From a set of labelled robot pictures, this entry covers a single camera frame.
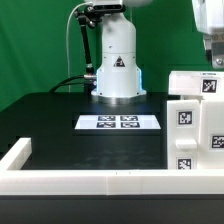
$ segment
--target green background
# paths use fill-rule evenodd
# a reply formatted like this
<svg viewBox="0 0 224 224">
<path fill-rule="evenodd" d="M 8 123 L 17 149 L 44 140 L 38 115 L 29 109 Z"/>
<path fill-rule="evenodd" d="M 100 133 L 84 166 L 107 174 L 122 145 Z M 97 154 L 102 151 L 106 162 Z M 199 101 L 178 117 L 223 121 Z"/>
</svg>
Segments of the green background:
<svg viewBox="0 0 224 224">
<path fill-rule="evenodd" d="M 23 95 L 67 78 L 66 25 L 82 0 L 0 1 L 0 110 Z M 148 91 L 165 92 L 171 70 L 212 70 L 195 27 L 191 0 L 154 0 L 133 9 L 137 64 Z M 130 18 L 130 10 L 125 15 Z M 89 30 L 94 66 L 101 64 L 100 27 Z M 78 22 L 70 27 L 71 75 L 85 72 Z M 73 91 L 82 91 L 73 87 Z"/>
</svg>

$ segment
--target black tabletop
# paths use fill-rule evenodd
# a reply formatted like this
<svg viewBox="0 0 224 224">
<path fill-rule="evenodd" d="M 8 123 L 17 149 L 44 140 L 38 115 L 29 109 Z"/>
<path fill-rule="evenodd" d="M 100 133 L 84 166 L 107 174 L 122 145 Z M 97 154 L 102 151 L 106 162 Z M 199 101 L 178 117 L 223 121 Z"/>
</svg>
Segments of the black tabletop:
<svg viewBox="0 0 224 224">
<path fill-rule="evenodd" d="M 30 137 L 23 169 L 166 168 L 166 93 L 141 103 L 109 105 L 84 93 L 33 93 L 0 113 L 0 152 Z M 155 115 L 160 130 L 75 130 L 80 115 Z"/>
</svg>

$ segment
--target white structure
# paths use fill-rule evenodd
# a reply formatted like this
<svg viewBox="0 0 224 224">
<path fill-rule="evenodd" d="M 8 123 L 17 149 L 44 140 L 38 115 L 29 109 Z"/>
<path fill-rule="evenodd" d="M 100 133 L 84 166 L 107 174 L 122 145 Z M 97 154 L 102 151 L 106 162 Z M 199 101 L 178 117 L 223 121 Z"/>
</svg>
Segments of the white structure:
<svg viewBox="0 0 224 224">
<path fill-rule="evenodd" d="M 167 103 L 168 168 L 224 168 L 224 73 L 173 71 Z"/>
</svg>

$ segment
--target warning label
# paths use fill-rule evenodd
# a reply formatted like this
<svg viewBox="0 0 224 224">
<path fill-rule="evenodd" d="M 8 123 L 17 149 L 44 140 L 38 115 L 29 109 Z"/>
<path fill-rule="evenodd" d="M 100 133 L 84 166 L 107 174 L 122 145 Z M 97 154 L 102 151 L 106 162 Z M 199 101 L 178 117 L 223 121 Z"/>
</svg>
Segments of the warning label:
<svg viewBox="0 0 224 224">
<path fill-rule="evenodd" d="M 114 67 L 125 67 L 125 64 L 124 64 L 121 56 L 119 56 L 119 58 L 115 62 Z"/>
</svg>

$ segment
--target white frame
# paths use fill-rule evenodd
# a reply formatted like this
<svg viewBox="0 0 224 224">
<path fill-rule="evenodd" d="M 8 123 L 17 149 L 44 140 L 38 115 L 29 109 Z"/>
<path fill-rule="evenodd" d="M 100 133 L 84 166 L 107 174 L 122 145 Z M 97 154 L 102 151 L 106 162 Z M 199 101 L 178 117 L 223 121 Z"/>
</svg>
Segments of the white frame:
<svg viewBox="0 0 224 224">
<path fill-rule="evenodd" d="M 31 152 L 21 138 L 0 161 L 0 195 L 224 194 L 224 170 L 20 170 Z"/>
</svg>

